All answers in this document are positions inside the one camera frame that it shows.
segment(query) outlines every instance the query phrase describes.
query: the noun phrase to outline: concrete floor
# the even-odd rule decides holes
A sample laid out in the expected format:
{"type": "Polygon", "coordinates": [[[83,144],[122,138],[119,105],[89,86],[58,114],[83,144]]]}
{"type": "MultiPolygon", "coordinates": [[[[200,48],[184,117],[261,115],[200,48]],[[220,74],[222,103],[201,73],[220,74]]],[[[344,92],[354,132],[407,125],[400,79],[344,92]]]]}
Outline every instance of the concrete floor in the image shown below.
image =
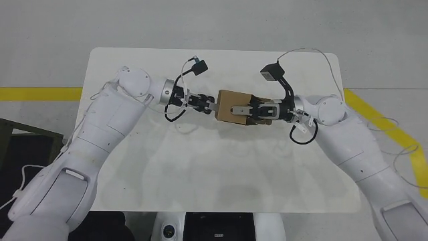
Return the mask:
{"type": "MultiPolygon", "coordinates": [[[[427,17],[428,0],[0,0],[0,86],[81,86],[99,46],[311,46],[336,54],[344,87],[428,147],[427,17]]],[[[68,135],[77,107],[0,102],[0,117],[68,135]]],[[[150,224],[140,219],[133,229],[150,224]]],[[[363,197],[356,214],[290,214],[284,222],[289,240],[379,240],[363,197]]]]}

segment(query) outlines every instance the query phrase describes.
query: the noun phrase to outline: cardboard box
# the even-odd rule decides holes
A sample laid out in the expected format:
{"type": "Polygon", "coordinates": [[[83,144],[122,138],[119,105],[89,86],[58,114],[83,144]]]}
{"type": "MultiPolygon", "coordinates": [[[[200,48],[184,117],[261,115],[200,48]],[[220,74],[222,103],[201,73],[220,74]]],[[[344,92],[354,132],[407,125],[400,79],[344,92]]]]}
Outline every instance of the cardboard box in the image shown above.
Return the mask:
{"type": "Polygon", "coordinates": [[[231,112],[232,106],[247,106],[253,95],[248,93],[235,92],[230,90],[219,90],[217,97],[218,110],[215,118],[219,121],[235,123],[240,125],[270,125],[272,120],[254,120],[248,116],[234,115],[231,112]]]}

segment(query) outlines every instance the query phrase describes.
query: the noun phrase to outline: yellow tape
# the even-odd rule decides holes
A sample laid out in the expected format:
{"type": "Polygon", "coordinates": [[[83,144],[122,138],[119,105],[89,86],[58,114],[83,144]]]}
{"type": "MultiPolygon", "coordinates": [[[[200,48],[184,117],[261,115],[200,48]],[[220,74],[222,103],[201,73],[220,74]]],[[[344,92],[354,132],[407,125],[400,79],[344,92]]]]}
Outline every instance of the yellow tape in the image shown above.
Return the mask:
{"type": "MultiPolygon", "coordinates": [[[[383,114],[375,110],[355,93],[349,89],[344,90],[345,101],[347,105],[352,107],[356,112],[360,113],[365,119],[371,121],[373,125],[378,127],[380,130],[386,130],[385,134],[388,135],[402,148],[407,148],[411,145],[418,145],[418,149],[410,154],[410,162],[413,167],[415,174],[416,183],[422,187],[428,187],[428,164],[423,154],[423,149],[420,143],[418,143],[412,136],[407,134],[400,128],[395,128],[395,124],[387,119],[375,119],[383,117],[383,114]]],[[[420,194],[428,199],[428,189],[419,189],[420,194]]]]}
{"type": "Polygon", "coordinates": [[[82,88],[0,88],[0,100],[80,100],[82,88]]]}

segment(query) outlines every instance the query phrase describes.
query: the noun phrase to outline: table top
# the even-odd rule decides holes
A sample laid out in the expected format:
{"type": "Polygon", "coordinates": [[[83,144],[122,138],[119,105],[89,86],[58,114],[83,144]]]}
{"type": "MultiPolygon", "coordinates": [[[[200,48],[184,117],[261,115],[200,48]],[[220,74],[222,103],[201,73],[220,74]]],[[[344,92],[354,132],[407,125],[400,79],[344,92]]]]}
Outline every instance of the table top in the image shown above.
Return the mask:
{"type": "MultiPolygon", "coordinates": [[[[78,119],[89,97],[123,65],[152,77],[175,79],[197,55],[209,69],[186,76],[194,93],[217,97],[234,90],[282,98],[277,82],[259,71],[282,52],[96,48],[86,72],[78,119]]],[[[338,58],[326,54],[340,89],[338,58]]],[[[295,94],[338,94],[324,56],[294,52],[281,60],[295,94]]],[[[152,106],[163,111],[163,106],[152,106]]],[[[147,109],[134,130],[113,150],[98,177],[92,210],[170,212],[355,212],[357,186],[331,163],[316,142],[296,145],[291,125],[241,126],[189,110],[175,123],[147,109]]],[[[310,133],[295,132],[300,140],[310,133]]]]}

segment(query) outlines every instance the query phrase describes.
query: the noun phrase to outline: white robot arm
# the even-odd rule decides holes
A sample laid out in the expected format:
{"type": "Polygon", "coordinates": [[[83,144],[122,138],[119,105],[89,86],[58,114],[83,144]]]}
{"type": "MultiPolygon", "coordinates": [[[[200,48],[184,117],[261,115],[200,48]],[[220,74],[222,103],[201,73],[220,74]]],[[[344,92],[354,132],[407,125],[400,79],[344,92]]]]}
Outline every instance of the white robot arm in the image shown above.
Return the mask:
{"type": "MultiPolygon", "coordinates": [[[[262,72],[267,79],[278,80],[272,73],[262,72]]],[[[309,125],[312,123],[318,129],[315,141],[367,197],[381,238],[428,240],[426,206],[383,161],[374,136],[355,113],[335,96],[294,96],[290,85],[281,82],[287,94],[284,100],[235,106],[232,112],[288,122],[307,116],[310,131],[316,130],[309,125]]],[[[66,152],[41,170],[24,191],[17,192],[9,212],[14,223],[4,240],[67,240],[68,232],[77,228],[94,202],[102,164],[150,101],[170,103],[173,84],[171,80],[151,80],[140,69],[121,69],[89,107],[80,132],[66,152]],[[135,101],[136,97],[145,97],[144,104],[135,101]]],[[[207,110],[208,103],[195,108],[207,110]]]]}
{"type": "Polygon", "coordinates": [[[278,81],[286,97],[234,106],[232,113],[296,123],[290,138],[301,145],[315,140],[331,162],[355,181],[370,203],[382,240],[428,240],[427,205],[383,160],[375,136],[355,112],[335,95],[294,96],[279,63],[269,64],[260,72],[267,81],[278,81]],[[292,137],[294,129],[302,127],[301,122],[313,134],[305,143],[292,137]]]}
{"type": "MultiPolygon", "coordinates": [[[[427,205],[385,163],[375,137],[355,112],[335,96],[297,96],[295,103],[296,110],[321,124],[316,142],[366,196],[381,239],[428,240],[427,205]]],[[[314,127],[308,128],[314,134],[314,127]]]]}
{"type": "Polygon", "coordinates": [[[151,101],[168,103],[172,88],[171,80],[152,80],[141,69],[120,69],[90,105],[65,153],[15,193],[8,213],[14,223],[4,240],[67,240],[94,203],[98,174],[109,154],[151,101]]]}

